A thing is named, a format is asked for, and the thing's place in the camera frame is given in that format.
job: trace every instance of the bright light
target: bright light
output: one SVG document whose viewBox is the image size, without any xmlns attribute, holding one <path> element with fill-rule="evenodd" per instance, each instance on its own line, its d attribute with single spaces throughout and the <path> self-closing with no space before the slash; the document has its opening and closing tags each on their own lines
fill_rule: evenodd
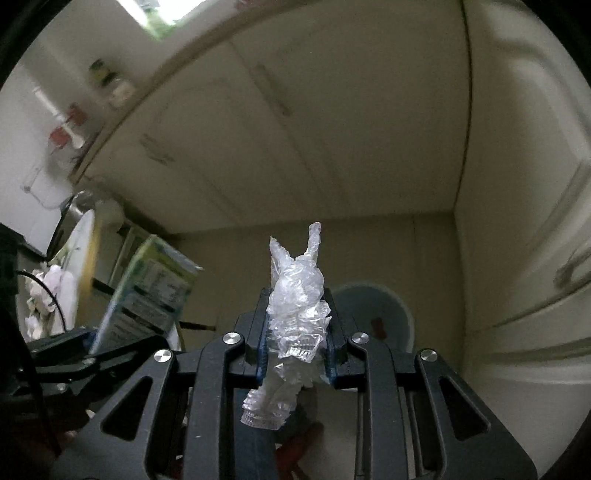
<svg viewBox="0 0 591 480">
<path fill-rule="evenodd" d="M 142 27 L 148 26 L 148 17 L 135 0 L 118 0 L 118 2 Z"/>
<path fill-rule="evenodd" d="M 169 25 L 174 25 L 205 0 L 158 0 L 158 14 Z"/>
</svg>

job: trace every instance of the window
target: window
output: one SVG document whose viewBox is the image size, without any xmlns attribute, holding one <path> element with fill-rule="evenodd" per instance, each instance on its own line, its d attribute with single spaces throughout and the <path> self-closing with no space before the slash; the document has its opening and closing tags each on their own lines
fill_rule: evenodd
<svg viewBox="0 0 591 480">
<path fill-rule="evenodd" d="M 205 0 L 118 0 L 153 37 L 162 39 Z"/>
</svg>

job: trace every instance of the floor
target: floor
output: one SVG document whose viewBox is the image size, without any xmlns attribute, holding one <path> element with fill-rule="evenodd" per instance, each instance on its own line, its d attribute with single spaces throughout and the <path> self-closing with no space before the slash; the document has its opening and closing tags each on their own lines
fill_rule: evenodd
<svg viewBox="0 0 591 480">
<path fill-rule="evenodd" d="M 191 233 L 171 243 L 204 268 L 183 313 L 186 322 L 216 325 L 217 332 L 184 330 L 187 349 L 230 331 L 240 313 L 253 310 L 269 284 L 269 237 L 292 256 L 306 248 L 307 224 Z M 324 285 L 354 281 L 388 287 L 415 321 L 415 349 L 431 347 L 454 368 L 462 361 L 464 302 L 453 216 L 408 215 L 333 220 L 322 226 L 318 265 Z M 318 389 L 320 445 L 302 461 L 313 480 L 350 480 L 355 461 L 356 395 Z"/>
</svg>

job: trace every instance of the blue bucket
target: blue bucket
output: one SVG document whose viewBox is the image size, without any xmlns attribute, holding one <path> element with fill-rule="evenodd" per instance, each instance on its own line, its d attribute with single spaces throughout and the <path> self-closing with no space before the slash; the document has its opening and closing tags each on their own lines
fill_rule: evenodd
<svg viewBox="0 0 591 480">
<path fill-rule="evenodd" d="M 352 316 L 359 331 L 384 341 L 392 349 L 413 351 L 414 319 L 393 291 L 370 283 L 331 290 L 339 314 Z"/>
</svg>

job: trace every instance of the trash bin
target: trash bin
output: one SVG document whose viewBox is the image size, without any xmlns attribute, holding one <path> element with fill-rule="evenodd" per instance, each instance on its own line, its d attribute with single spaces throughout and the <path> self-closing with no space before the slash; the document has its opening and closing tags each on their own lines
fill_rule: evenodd
<svg viewBox="0 0 591 480">
<path fill-rule="evenodd" d="M 351 315 L 358 329 L 388 344 L 412 352 L 414 320 L 402 300 L 390 289 L 369 283 L 331 289 L 340 315 Z"/>
</svg>

